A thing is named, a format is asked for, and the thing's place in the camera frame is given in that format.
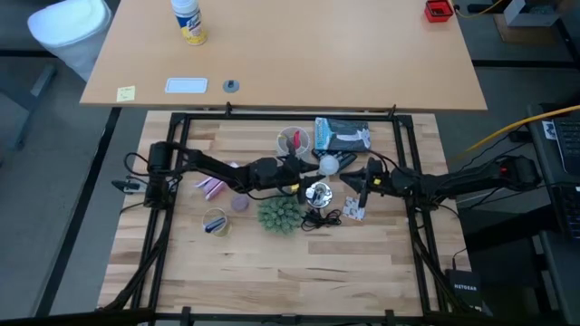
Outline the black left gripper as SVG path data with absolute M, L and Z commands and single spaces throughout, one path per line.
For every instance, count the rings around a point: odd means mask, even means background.
M 305 183 L 305 179 L 303 178 L 304 176 L 306 177 L 312 177 L 312 176 L 318 176 L 319 175 L 319 165 L 318 164 L 314 164 L 314 163 L 309 163 L 306 161 L 303 161 L 301 158 L 296 157 L 295 155 L 285 155 L 282 157 L 279 157 L 279 159 L 282 161 L 282 180 L 283 180 L 283 184 L 285 186 L 292 186 L 297 184 L 298 185 L 298 189 L 297 189 L 297 201 L 299 204 L 304 204 L 306 199 L 305 199 L 305 191 L 307 188 L 307 185 Z

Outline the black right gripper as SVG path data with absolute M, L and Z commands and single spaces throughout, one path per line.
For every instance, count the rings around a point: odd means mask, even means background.
M 365 208 L 370 193 L 381 196 L 392 192 L 390 174 L 380 160 L 369 158 L 365 168 L 340 174 L 340 179 L 350 188 L 360 188 L 359 208 Z

